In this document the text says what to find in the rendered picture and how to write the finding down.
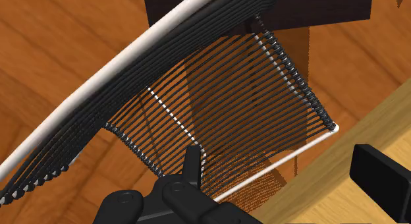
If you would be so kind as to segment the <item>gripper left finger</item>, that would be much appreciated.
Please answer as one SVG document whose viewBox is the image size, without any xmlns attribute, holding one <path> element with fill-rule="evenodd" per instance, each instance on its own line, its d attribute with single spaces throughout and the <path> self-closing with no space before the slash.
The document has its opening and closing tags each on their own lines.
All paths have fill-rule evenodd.
<svg viewBox="0 0 411 224">
<path fill-rule="evenodd" d="M 201 190 L 201 148 L 186 149 L 182 173 L 159 178 L 152 191 L 106 196 L 92 224 L 219 224 L 218 203 Z"/>
</svg>

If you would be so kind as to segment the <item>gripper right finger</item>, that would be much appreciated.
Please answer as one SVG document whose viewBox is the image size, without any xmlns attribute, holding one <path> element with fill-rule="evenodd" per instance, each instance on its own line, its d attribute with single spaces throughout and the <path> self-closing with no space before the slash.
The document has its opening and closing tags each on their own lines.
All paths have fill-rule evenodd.
<svg viewBox="0 0 411 224">
<path fill-rule="evenodd" d="M 356 144 L 349 175 L 394 221 L 411 223 L 411 170 L 369 144 Z"/>
</svg>

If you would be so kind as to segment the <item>light wooden table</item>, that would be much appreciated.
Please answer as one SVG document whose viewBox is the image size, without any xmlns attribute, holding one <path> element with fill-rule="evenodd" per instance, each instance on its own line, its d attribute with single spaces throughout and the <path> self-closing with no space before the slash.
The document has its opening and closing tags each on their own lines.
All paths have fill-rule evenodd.
<svg viewBox="0 0 411 224">
<path fill-rule="evenodd" d="M 411 170 L 411 78 L 252 215 L 263 224 L 394 224 L 349 177 L 357 143 Z"/>
</svg>

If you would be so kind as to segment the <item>dark robot stand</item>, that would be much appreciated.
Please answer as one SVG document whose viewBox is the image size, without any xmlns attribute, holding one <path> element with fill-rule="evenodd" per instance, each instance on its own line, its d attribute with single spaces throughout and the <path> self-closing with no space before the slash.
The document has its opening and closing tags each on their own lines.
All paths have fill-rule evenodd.
<svg viewBox="0 0 411 224">
<path fill-rule="evenodd" d="M 153 26 L 184 0 L 144 0 L 148 24 Z M 203 0 L 203 4 L 212 0 Z M 366 20 L 371 15 L 372 0 L 268 0 L 268 8 L 260 12 L 264 26 L 286 30 Z"/>
</svg>

